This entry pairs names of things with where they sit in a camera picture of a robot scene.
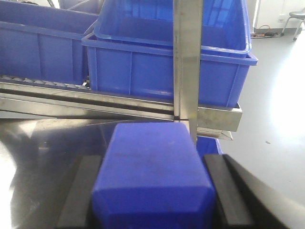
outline gray floor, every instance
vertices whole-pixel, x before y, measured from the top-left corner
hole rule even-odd
[[[243,117],[222,150],[283,194],[305,204],[305,31],[253,40],[259,59],[244,84]]]

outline metal stool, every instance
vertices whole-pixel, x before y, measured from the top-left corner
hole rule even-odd
[[[291,18],[297,18],[297,19],[301,20],[301,22],[300,22],[299,26],[296,28],[296,31],[295,31],[295,34],[294,34],[294,41],[296,41],[297,36],[298,36],[297,33],[299,31],[299,28],[301,27],[302,23],[304,23],[304,25],[305,25],[305,8],[302,11],[293,11],[293,12],[290,12],[289,15],[290,15],[290,17],[286,21],[286,24],[285,24],[285,26],[284,26],[284,28],[282,30],[282,36],[284,35],[284,31],[286,29],[286,26],[287,26],[289,20]]]

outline metal bar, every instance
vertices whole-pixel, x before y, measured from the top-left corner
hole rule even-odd
[[[0,93],[0,109],[60,118],[173,120],[173,115],[170,114],[4,93]]]
[[[200,105],[198,107],[198,126],[237,131],[242,114],[243,111],[239,105],[236,108]]]
[[[174,115],[196,141],[203,0],[173,0]]]
[[[51,7],[55,8],[55,5],[52,0],[47,0]]]
[[[18,94],[27,94],[30,96],[39,96],[42,94],[44,96],[54,96],[54,97],[63,97],[65,99],[83,99],[88,101],[96,101],[101,103],[110,103],[110,104],[124,104],[127,106],[134,107],[143,107],[151,108],[156,110],[165,110],[173,111],[173,104],[170,102],[163,102],[149,99],[143,99],[136,96],[118,96],[113,94],[106,94],[100,92],[92,92],[89,90],[73,89],[73,88],[60,88],[55,86],[41,86],[37,83],[24,83],[24,82],[9,82],[9,81],[0,81],[0,92],[3,90],[10,90],[11,93]]]

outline blue plastic bin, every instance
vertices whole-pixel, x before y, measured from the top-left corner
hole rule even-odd
[[[0,74],[81,84],[88,75],[81,45],[97,16],[0,1]]]
[[[173,99],[173,50],[97,41],[87,46],[91,88],[96,91]],[[257,59],[201,54],[199,103],[235,107],[250,65]]]
[[[95,36],[113,42],[173,45],[173,0],[105,0]],[[204,0],[203,53],[246,57],[251,50],[245,0]]]
[[[99,0],[85,0],[68,8],[68,10],[99,14],[101,6]]]

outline stool leg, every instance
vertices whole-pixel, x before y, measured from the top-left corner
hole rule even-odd
[[[290,19],[292,19],[292,17],[289,17],[289,18],[287,19],[286,24],[285,24],[285,26],[284,26],[284,28],[283,28],[283,30],[282,30],[282,33],[281,33],[282,36],[284,35],[284,31],[285,31],[285,29],[286,29],[286,27],[287,27],[287,24],[288,24],[288,22],[289,22]]]
[[[299,23],[299,26],[296,28],[296,30],[295,30],[295,34],[294,34],[294,41],[296,41],[296,39],[297,39],[297,36],[298,36],[298,32],[299,32],[299,29],[300,29],[300,27],[301,27],[301,25],[302,25],[302,23],[304,23],[304,20],[303,21],[301,21],[300,23]]]

